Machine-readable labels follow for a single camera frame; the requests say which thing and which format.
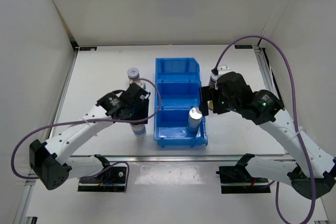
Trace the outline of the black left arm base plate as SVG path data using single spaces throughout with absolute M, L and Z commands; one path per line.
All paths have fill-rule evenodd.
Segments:
M 127 162 L 115 162 L 103 173 L 95 177 L 79 179 L 78 192 L 125 193 L 128 188 L 130 165 Z

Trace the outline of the silver-lid shaker jar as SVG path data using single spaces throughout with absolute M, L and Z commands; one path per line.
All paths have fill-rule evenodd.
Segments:
M 130 124 L 131 130 L 136 137 L 142 137 L 146 135 L 145 124 Z
M 188 113 L 187 130 L 190 132 L 197 132 L 202 121 L 203 115 L 199 108 L 193 107 Z

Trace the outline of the yellow bottle tan cap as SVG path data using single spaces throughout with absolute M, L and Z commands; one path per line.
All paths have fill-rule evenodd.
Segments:
M 213 107 L 213 101 L 212 100 L 208 102 L 208 109 L 209 110 L 213 110 L 214 109 L 214 107 Z

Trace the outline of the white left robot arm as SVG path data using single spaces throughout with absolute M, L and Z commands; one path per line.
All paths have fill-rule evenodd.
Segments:
M 71 125 L 62 133 L 29 146 L 29 164 L 46 189 L 53 190 L 71 178 L 93 178 L 99 183 L 111 179 L 109 161 L 103 156 L 90 155 L 79 160 L 72 154 L 84 143 L 115 120 L 138 126 L 146 124 L 150 93 L 145 84 L 135 82 L 125 91 L 112 91 L 102 98 L 82 118 L 83 124 Z

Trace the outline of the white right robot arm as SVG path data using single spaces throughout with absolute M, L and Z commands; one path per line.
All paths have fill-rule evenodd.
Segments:
M 215 84 L 200 88 L 200 111 L 235 112 L 269 133 L 293 158 L 291 163 L 271 161 L 245 154 L 232 167 L 242 182 L 252 178 L 275 180 L 293 187 L 307 199 L 320 198 L 335 186 L 335 158 L 322 150 L 306 133 L 298 129 L 284 104 L 268 90 L 253 91 L 236 72 L 221 75 Z

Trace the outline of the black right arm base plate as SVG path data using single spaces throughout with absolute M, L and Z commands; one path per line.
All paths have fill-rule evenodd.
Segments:
M 267 194 L 271 193 L 270 181 L 246 175 L 235 166 L 220 166 L 216 171 L 222 194 Z

